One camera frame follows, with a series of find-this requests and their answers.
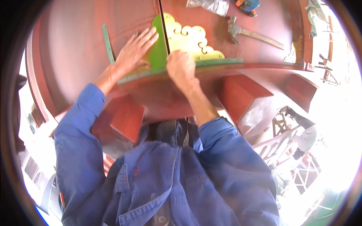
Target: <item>man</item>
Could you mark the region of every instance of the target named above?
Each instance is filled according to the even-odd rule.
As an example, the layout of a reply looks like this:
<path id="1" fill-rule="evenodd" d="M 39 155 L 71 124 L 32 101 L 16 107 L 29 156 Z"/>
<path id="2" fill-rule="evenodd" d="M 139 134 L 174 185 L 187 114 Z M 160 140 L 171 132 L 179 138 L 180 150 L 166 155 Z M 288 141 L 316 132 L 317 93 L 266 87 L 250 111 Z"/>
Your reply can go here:
<path id="1" fill-rule="evenodd" d="M 293 142 L 298 144 L 298 147 L 293 154 L 294 159 L 298 160 L 300 157 L 303 157 L 306 153 L 308 153 L 314 145 L 317 138 L 317 126 L 314 122 L 300 116 L 288 106 L 285 106 L 283 111 L 285 111 L 285 116 L 290 115 L 291 118 L 294 118 L 296 122 L 304 128 L 304 131 L 300 136 L 293 136 L 289 142 L 289 144 Z"/>
<path id="2" fill-rule="evenodd" d="M 143 142 L 120 157 L 105 177 L 102 148 L 90 128 L 117 80 L 148 65 L 141 57 L 157 38 L 155 28 L 132 36 L 59 123 L 55 147 L 62 223 L 278 225 L 270 169 L 237 129 L 219 117 L 195 77 L 192 56 L 181 51 L 169 55 L 167 71 L 196 116 L 199 137 L 196 130 L 190 136 L 195 142 L 189 144 L 199 140 L 202 146 Z"/>

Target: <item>workshop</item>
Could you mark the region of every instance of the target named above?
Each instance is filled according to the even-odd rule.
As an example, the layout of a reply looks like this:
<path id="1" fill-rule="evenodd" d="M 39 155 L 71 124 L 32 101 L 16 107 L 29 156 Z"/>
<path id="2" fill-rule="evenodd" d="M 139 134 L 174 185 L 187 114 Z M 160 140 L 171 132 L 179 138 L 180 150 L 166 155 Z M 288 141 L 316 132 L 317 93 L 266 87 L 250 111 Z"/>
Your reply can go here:
<path id="1" fill-rule="evenodd" d="M 352 219 L 362 42 L 341 2 L 44 2 L 1 126 L 29 225 Z"/>

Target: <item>hammer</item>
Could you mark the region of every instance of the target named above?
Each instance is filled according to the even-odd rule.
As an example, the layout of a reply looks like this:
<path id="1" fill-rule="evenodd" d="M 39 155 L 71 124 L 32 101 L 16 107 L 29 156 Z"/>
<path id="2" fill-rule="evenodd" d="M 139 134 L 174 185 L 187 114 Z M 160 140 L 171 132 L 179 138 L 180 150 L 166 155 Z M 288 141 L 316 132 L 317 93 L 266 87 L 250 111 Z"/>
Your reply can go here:
<path id="1" fill-rule="evenodd" d="M 229 32 L 230 38 L 231 38 L 231 40 L 233 40 L 233 42 L 235 42 L 235 44 L 240 45 L 240 42 L 237 39 L 236 35 L 237 34 L 242 34 L 242 35 L 249 36 L 249 37 L 258 39 L 260 41 L 266 42 L 266 43 L 268 43 L 270 45 L 273 45 L 275 47 L 278 47 L 278 48 L 284 50 L 284 45 L 283 44 L 281 44 L 281 43 L 279 43 L 279 42 L 277 42 L 275 40 L 272 40 L 272 39 L 270 39 L 268 37 L 265 37 L 264 35 L 257 34 L 255 32 L 243 29 L 243 28 L 237 26 L 235 22 L 236 22 L 236 16 L 231 16 L 229 25 L 227 27 L 227 31 Z"/>

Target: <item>jacket sleeve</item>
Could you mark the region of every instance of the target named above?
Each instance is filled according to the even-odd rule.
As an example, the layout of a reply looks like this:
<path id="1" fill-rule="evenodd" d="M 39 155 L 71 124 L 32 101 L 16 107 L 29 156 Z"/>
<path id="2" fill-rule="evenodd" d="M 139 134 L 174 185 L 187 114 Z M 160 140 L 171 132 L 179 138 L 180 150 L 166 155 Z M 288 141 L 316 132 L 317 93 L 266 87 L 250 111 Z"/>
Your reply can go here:
<path id="1" fill-rule="evenodd" d="M 55 130 L 56 179 L 66 205 L 63 219 L 105 181 L 102 148 L 90 132 L 104 103 L 103 92 L 88 84 Z"/>
<path id="2" fill-rule="evenodd" d="M 241 225 L 279 225 L 271 170 L 225 118 L 199 128 L 199 160 Z"/>

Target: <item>shirt button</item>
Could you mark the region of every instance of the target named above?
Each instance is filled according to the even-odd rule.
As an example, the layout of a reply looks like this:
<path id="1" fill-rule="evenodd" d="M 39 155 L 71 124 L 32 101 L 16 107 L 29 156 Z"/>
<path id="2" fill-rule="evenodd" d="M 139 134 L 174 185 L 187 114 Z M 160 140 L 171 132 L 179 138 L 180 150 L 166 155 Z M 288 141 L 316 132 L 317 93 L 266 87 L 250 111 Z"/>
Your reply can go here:
<path id="1" fill-rule="evenodd" d="M 164 217 L 164 216 L 161 216 L 161 217 L 159 217 L 158 218 L 158 221 L 160 222 L 160 223 L 165 223 L 166 222 L 166 217 Z"/>

